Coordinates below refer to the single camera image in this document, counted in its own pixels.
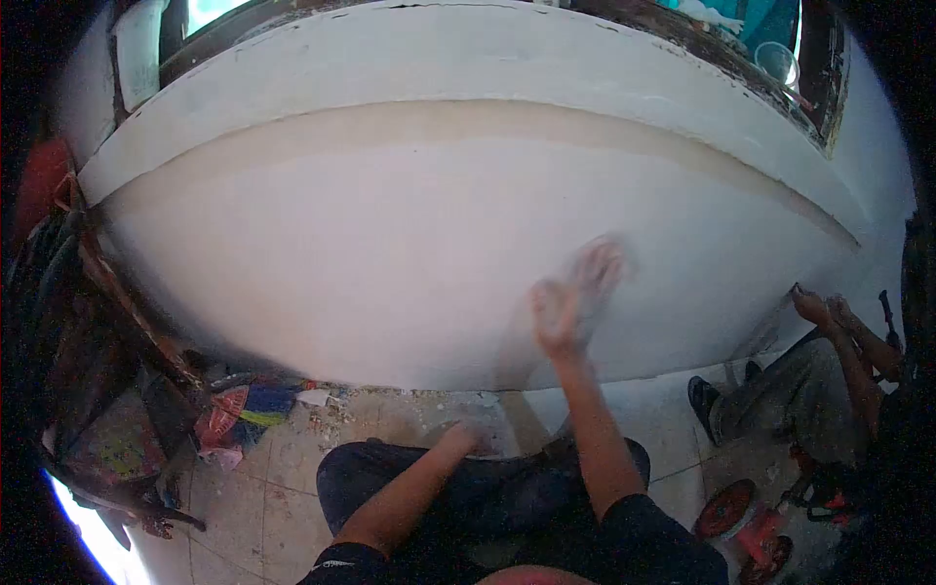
black shirt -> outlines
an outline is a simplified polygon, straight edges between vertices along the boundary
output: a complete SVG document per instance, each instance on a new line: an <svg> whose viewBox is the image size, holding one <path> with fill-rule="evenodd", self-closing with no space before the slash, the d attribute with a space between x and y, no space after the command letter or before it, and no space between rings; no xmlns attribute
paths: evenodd
<svg viewBox="0 0 936 585"><path fill-rule="evenodd" d="M869 448L872 523L859 535L841 582L936 579L936 388L917 380L885 396Z"/></svg>
<svg viewBox="0 0 936 585"><path fill-rule="evenodd" d="M568 534L554 536L560 547L562 542L572 541ZM728 583L722 555L664 514L643 494L627 496L610 507L598 526L595 546L582 547L578 557L582 570L576 572L600 585ZM565 566L557 568L567 570ZM300 585L467 585L486 576L463 570L453 570L443 577L425 576L412 574L409 567L405 569L395 564L393 557L387 560L374 548L342 543L326 548Z"/></svg>

blue cloth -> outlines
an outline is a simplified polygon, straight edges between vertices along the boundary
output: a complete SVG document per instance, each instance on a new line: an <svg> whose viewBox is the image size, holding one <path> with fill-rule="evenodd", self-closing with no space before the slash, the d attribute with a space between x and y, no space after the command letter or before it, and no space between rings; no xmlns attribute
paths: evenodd
<svg viewBox="0 0 936 585"><path fill-rule="evenodd" d="M798 0L753 0L748 4L740 39L747 45L752 59L757 47L767 41L778 42L793 50L790 39L796 33L798 12Z"/></svg>
<svg viewBox="0 0 936 585"><path fill-rule="evenodd" d="M234 443L241 446L245 452L254 448L260 442L260 437L267 430L267 427L261 427L247 420L238 420L231 427L231 437Z"/></svg>
<svg viewBox="0 0 936 585"><path fill-rule="evenodd" d="M299 391L297 386L251 384L243 408L255 413L288 413Z"/></svg>

dark shoe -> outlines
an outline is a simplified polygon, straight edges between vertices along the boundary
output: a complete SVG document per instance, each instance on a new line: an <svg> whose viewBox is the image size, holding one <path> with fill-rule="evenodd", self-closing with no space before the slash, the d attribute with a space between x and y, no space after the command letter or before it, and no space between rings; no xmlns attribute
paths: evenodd
<svg viewBox="0 0 936 585"><path fill-rule="evenodd" d="M634 461L634 466L637 468L640 478L643 479L644 490L647 490L650 488L650 453L634 439L624 437L624 440L627 441L627 446L631 449L631 459Z"/></svg>
<svg viewBox="0 0 936 585"><path fill-rule="evenodd" d="M744 383L751 384L751 381L764 373L764 369L757 365L753 359L744 366Z"/></svg>
<svg viewBox="0 0 936 585"><path fill-rule="evenodd" d="M721 396L721 393L715 389L715 386L709 384L697 375L690 378L687 391L689 394L689 404L693 407L695 417L699 419L699 423L702 424L702 428L705 429L705 434L709 436L709 440L712 444L718 446L718 442L715 441L715 436L711 432L709 413L711 412L712 405L715 404L715 399Z"/></svg>

debris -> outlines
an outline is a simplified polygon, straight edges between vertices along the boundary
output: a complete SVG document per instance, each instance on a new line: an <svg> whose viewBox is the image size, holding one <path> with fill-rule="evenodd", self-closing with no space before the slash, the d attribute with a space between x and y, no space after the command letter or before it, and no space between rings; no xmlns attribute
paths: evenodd
<svg viewBox="0 0 936 585"><path fill-rule="evenodd" d="M481 406L490 408L500 402L500 399L493 392L478 392L478 398L481 399Z"/></svg>
<svg viewBox="0 0 936 585"><path fill-rule="evenodd" d="M777 479L778 475L780 475L780 465L774 461L774 463L767 468L767 479L772 484Z"/></svg>
<svg viewBox="0 0 936 585"><path fill-rule="evenodd" d="M222 470L231 471L243 459L243 449L240 445L232 447L213 446L200 450L198 456L204 461L210 460L213 456L221 464Z"/></svg>
<svg viewBox="0 0 936 585"><path fill-rule="evenodd" d="M315 388L312 390L303 390L296 395L296 400L303 402L305 404L311 404L314 406L325 406L326 402L329 399L329 393L327 390L322 388Z"/></svg>
<svg viewBox="0 0 936 585"><path fill-rule="evenodd" d="M139 526L146 534L159 536L160 538L165 538L166 540L172 539L172 524L170 524L165 518L144 516L140 521Z"/></svg>

glass window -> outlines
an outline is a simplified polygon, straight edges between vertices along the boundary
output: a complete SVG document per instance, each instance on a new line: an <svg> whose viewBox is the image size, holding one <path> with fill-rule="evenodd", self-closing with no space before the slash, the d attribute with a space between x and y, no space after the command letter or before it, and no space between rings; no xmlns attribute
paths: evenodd
<svg viewBox="0 0 936 585"><path fill-rule="evenodd" d="M188 0L188 34L248 0Z"/></svg>

